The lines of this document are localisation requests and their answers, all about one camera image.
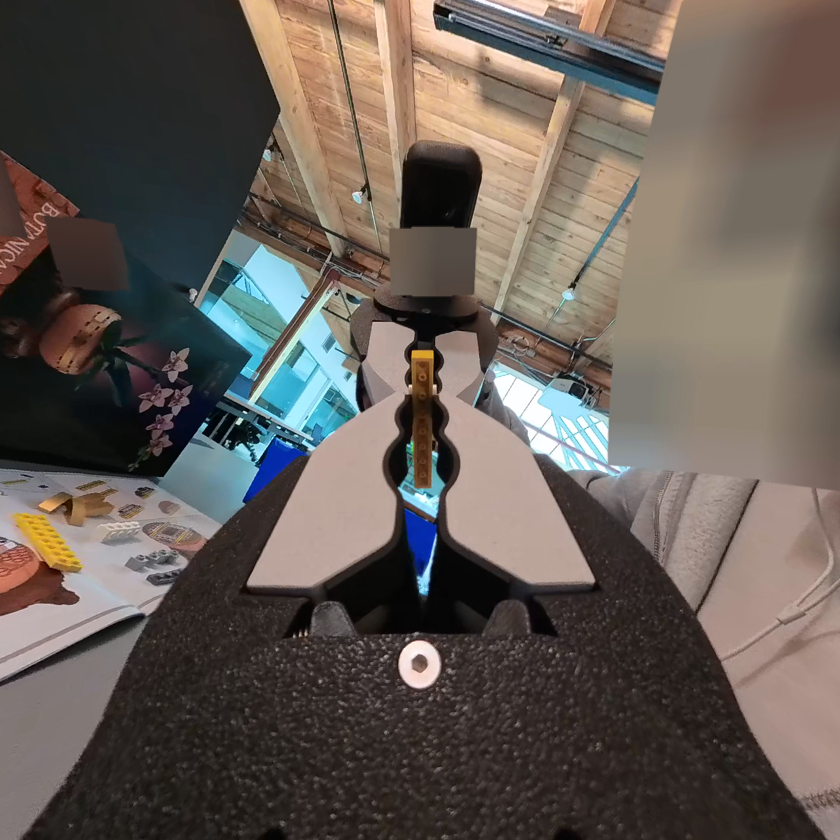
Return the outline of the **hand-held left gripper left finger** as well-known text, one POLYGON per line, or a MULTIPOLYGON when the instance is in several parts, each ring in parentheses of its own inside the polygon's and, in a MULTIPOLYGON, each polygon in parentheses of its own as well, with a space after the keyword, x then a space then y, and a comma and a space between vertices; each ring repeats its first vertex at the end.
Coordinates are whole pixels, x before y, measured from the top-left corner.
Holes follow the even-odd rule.
POLYGON ((342 425, 306 465, 247 580, 258 595, 322 599, 393 551, 403 502, 388 457, 403 440, 405 393, 342 425))

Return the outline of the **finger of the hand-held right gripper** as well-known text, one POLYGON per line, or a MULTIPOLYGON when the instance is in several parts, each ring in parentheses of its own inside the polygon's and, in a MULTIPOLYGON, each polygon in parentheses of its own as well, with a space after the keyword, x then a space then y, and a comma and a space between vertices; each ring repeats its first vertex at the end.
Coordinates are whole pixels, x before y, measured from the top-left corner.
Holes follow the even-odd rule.
POLYGON ((475 404, 485 380, 477 333, 459 330, 440 334, 437 351, 442 358, 438 373, 442 396, 475 404))
POLYGON ((364 357, 364 410, 397 394, 408 395, 411 349, 416 331, 397 322, 373 322, 364 357))

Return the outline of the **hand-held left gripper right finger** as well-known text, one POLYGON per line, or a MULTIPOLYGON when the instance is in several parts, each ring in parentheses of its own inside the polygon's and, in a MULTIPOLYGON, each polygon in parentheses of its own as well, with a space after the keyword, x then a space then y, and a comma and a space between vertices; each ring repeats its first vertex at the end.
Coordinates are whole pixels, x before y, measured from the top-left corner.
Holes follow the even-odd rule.
POLYGON ((498 602, 589 592, 595 577, 530 447, 459 398, 438 398, 454 457, 438 515, 435 593, 498 602))

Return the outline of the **blue plastic bin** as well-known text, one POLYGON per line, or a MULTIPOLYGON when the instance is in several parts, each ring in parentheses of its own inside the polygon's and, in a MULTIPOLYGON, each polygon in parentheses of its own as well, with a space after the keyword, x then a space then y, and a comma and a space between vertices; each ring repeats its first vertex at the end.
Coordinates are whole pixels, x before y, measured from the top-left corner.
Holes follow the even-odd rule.
MULTIPOLYGON (((307 455, 308 452, 291 447, 278 437, 274 438, 259 460, 257 474, 246 491, 243 502, 250 502, 294 460, 307 455)), ((430 501, 429 498, 418 496, 403 486, 400 490, 405 508, 408 545, 413 554, 418 587, 421 595, 426 595, 437 543, 436 517, 428 505, 419 507, 416 504, 416 501, 430 501)))

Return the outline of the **yellow long brick plate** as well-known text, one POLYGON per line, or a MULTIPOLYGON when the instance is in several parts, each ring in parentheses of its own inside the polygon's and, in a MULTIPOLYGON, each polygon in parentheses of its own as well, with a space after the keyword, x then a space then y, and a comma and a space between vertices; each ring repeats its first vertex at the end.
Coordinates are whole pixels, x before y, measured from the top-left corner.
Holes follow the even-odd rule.
POLYGON ((46 515, 19 512, 13 515, 13 520, 50 569, 65 573, 78 573, 82 570, 82 562, 46 515))
POLYGON ((410 359, 410 396, 413 427, 413 486, 430 490, 434 475, 434 405, 438 395, 433 350, 412 350, 410 359))

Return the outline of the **black orchid print set box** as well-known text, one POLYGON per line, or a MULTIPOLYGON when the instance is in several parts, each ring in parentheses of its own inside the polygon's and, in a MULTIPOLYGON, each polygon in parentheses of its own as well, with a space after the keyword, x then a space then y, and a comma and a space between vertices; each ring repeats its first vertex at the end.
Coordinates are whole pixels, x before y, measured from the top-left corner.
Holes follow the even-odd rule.
POLYGON ((245 348, 2 152, 2 459, 162 476, 245 348))

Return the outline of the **brick set instruction booklet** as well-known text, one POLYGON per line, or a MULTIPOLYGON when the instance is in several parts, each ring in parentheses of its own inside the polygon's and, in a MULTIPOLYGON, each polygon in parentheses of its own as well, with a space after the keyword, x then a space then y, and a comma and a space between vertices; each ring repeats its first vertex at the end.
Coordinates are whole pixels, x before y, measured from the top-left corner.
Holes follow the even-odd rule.
POLYGON ((220 528, 150 479, 7 467, 1 470, 1 489, 2 683, 100 631, 152 614, 172 584, 153 586, 146 576, 183 570, 220 528), (105 480, 118 492, 99 497, 99 515, 82 527, 69 525, 63 511, 46 514, 37 509, 57 492, 75 497, 78 485, 93 480, 105 480), (130 503, 144 505, 144 510, 121 519, 117 509, 130 503), (46 515, 82 562, 82 570, 50 569, 17 528, 13 515, 19 512, 46 515), (97 528, 106 522, 138 522, 142 531, 131 541, 102 544, 97 528), (124 567, 130 557, 160 550, 178 552, 178 561, 142 573, 124 567))

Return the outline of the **dark partition panel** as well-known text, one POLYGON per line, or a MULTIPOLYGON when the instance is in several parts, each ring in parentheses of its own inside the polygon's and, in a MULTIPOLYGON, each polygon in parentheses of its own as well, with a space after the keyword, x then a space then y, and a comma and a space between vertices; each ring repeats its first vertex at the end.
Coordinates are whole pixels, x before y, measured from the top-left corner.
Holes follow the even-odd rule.
POLYGON ((240 2, 1 3, 2 151, 115 226, 130 289, 190 308, 279 115, 240 2))

